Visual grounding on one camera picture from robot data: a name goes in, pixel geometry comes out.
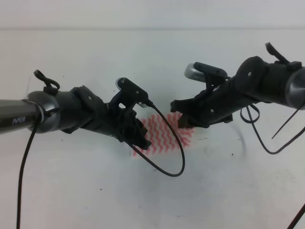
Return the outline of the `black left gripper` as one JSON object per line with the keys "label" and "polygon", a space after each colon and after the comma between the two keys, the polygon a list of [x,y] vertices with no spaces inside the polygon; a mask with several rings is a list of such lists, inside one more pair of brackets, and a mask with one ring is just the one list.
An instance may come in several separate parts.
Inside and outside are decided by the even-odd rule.
{"label": "black left gripper", "polygon": [[136,118],[133,107],[136,101],[127,93],[119,91],[110,102],[105,103],[87,87],[75,87],[71,92],[79,99],[83,113],[81,129],[112,136],[129,146],[148,150],[151,141],[145,138],[148,130]]}

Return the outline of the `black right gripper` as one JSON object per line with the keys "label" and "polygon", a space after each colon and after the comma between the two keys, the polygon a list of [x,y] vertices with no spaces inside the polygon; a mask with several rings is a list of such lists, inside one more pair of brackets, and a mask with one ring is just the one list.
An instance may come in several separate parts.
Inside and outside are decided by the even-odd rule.
{"label": "black right gripper", "polygon": [[178,128],[207,128],[217,123],[229,123],[233,113],[246,106],[267,102],[261,93],[261,80],[268,70],[267,62],[258,56],[246,59],[235,76],[220,86],[201,91],[191,99],[174,100],[170,111],[189,113],[178,119]]}

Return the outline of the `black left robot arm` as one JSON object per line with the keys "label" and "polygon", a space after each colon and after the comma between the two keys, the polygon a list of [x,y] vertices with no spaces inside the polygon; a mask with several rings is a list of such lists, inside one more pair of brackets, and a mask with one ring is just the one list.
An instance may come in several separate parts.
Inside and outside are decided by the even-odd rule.
{"label": "black left robot arm", "polygon": [[43,81],[42,91],[34,91],[23,100],[1,100],[0,131],[27,128],[37,133],[63,131],[71,134],[85,129],[107,135],[147,150],[151,142],[145,138],[148,130],[136,118],[133,107],[144,106],[148,94],[129,79],[116,81],[119,92],[105,103],[85,86],[60,91],[60,85],[39,70],[34,72]]}

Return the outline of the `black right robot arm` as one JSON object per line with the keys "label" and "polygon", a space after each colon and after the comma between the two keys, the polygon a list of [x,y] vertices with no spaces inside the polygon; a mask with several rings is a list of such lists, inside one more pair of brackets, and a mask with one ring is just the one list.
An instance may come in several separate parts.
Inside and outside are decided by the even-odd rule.
{"label": "black right robot arm", "polygon": [[271,43],[266,49],[277,60],[267,63],[258,56],[246,59],[235,76],[204,63],[189,64],[186,78],[206,84],[206,89],[191,99],[174,100],[171,112],[181,113],[179,128],[208,128],[229,123],[233,113],[256,103],[275,103],[303,110],[305,108],[305,68],[290,62]]}

